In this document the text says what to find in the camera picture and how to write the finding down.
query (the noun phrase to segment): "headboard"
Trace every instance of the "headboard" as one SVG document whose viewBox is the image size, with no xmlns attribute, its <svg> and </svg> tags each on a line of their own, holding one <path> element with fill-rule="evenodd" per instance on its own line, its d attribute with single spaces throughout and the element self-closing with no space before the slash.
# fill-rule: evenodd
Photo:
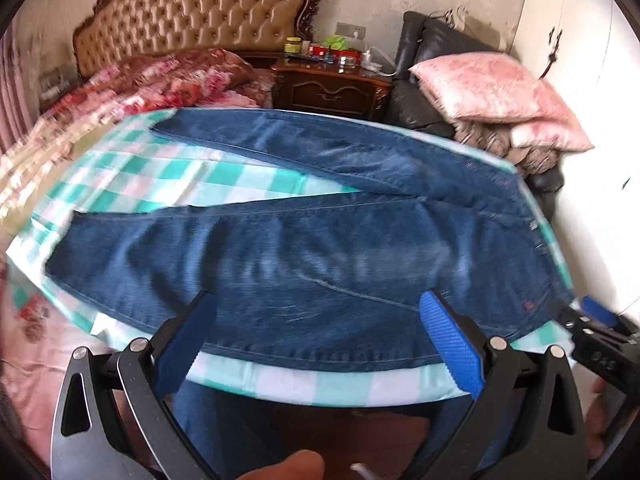
<svg viewBox="0 0 640 480">
<path fill-rule="evenodd" d="M 137 54 L 189 48 L 282 52 L 287 36 L 311 39 L 319 1 L 97 0 L 74 31 L 78 73 L 87 78 Z"/>
</svg>

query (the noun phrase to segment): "wooden nightstand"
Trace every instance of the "wooden nightstand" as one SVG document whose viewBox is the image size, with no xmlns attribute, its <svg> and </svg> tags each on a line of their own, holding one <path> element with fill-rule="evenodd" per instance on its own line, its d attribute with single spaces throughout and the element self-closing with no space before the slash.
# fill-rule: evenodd
<svg viewBox="0 0 640 480">
<path fill-rule="evenodd" d="M 273 105 L 281 110 L 381 121 L 391 92 L 390 77 L 337 63 L 281 59 L 271 69 Z"/>
</svg>

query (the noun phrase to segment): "electrical outlet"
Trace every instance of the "electrical outlet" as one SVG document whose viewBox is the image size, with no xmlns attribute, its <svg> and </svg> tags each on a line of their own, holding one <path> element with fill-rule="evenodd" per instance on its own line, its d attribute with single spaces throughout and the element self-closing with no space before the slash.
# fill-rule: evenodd
<svg viewBox="0 0 640 480">
<path fill-rule="evenodd" d="M 364 35 L 367 33 L 367 27 L 361 25 L 351 25 L 351 23 L 338 22 L 335 24 L 336 36 L 344 36 L 345 38 L 355 38 L 356 31 L 358 31 L 358 39 L 364 40 Z"/>
</svg>

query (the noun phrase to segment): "blue gripper pad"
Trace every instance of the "blue gripper pad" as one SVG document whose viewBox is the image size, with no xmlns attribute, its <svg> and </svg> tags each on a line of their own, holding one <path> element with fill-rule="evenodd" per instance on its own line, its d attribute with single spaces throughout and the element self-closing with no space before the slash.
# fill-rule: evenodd
<svg viewBox="0 0 640 480">
<path fill-rule="evenodd" d="M 191 313 L 182 319 L 180 326 L 154 363 L 153 390 L 158 399 L 174 394 L 187 377 L 206 336 L 211 332 L 218 308 L 214 296 L 202 292 L 194 299 Z"/>
<path fill-rule="evenodd" d="M 608 328 L 613 328 L 618 324 L 618 316 L 612 311 L 607 310 L 591 296 L 585 296 L 580 300 L 582 309 L 593 319 L 601 322 Z"/>
<path fill-rule="evenodd" d="M 482 356 L 450 311 L 432 291 L 420 297 L 420 320 L 461 390 L 477 399 L 484 389 Z"/>
</svg>

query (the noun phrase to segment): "green and white checkered cloth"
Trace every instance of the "green and white checkered cloth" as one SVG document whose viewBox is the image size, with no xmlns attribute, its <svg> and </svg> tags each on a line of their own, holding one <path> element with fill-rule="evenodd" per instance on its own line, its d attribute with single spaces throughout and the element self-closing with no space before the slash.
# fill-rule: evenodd
<svg viewBox="0 0 640 480">
<path fill-rule="evenodd" d="M 83 155 L 38 203 L 30 221 L 7 251 L 12 264 L 27 277 L 12 284 L 18 307 L 23 303 L 20 298 L 27 298 L 31 293 L 21 289 L 35 286 L 76 326 L 112 348 L 122 349 L 133 338 L 150 336 L 76 300 L 44 276 L 44 263 L 64 235 L 74 210 L 133 213 L 168 206 L 211 206 L 357 191 L 232 153 L 153 136 L 151 126 L 173 113 L 174 110 L 162 110 L 121 122 Z M 485 152 L 402 128 L 377 126 L 515 172 L 510 163 Z M 535 211 L 538 227 L 552 250 L 559 272 L 570 285 L 566 263 L 551 228 L 524 184 L 522 192 Z M 568 352 L 571 349 L 568 332 L 554 322 L 519 339 L 513 347 L 544 351 L 551 344 L 560 344 Z M 188 378 L 246 396 L 316 406 L 393 406 L 462 394 L 444 364 L 385 372 L 315 372 L 201 352 Z"/>
</svg>

